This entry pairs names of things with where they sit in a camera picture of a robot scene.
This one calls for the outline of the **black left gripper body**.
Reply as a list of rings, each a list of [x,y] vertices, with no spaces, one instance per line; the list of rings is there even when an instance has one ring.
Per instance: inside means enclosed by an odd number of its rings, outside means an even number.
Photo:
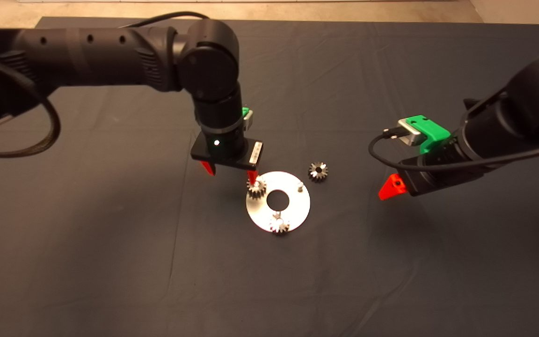
[[[244,137],[243,132],[197,135],[192,147],[192,159],[214,165],[235,168],[257,168],[264,143]]]

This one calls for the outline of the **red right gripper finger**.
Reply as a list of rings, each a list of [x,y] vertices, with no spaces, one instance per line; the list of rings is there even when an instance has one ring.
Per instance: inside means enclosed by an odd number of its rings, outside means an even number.
[[[378,197],[385,201],[392,197],[407,194],[407,186],[399,174],[391,174],[381,186]]]

